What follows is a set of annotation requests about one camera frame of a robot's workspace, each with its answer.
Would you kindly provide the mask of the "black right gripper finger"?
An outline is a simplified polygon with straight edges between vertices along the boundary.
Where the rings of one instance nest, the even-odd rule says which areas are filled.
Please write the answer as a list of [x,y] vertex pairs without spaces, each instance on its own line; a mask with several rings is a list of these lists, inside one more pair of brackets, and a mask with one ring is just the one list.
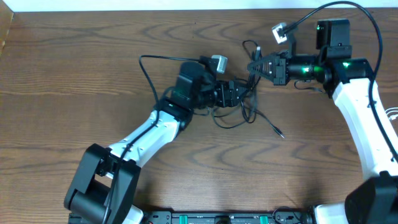
[[271,53],[269,55],[263,56],[262,58],[249,63],[248,69],[271,69],[275,64],[274,61],[276,58],[276,53]]
[[248,72],[265,78],[271,82],[274,81],[274,73],[272,71],[272,67],[269,67],[268,65],[250,65],[248,66]]

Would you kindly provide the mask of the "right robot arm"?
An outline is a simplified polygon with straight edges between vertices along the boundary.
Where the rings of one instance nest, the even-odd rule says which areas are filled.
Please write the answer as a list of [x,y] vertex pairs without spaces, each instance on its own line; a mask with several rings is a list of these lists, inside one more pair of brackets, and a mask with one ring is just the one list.
[[248,71],[286,85],[316,80],[341,111],[361,161],[364,182],[342,203],[315,205],[301,223],[397,223],[397,134],[380,101],[374,72],[365,58],[352,58],[347,19],[317,22],[318,55],[295,52],[292,32],[273,27],[278,43],[289,49],[253,60]]

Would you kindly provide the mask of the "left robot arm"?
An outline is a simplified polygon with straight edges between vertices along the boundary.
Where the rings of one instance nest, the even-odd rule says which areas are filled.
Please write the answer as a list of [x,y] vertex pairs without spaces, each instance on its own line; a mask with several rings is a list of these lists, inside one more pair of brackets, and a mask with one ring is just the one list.
[[239,80],[217,80],[217,68],[185,62],[170,96],[163,96],[149,118],[124,139],[87,148],[64,207],[88,223],[140,223],[144,212],[132,202],[141,169],[191,122],[195,109],[234,107],[249,91]]

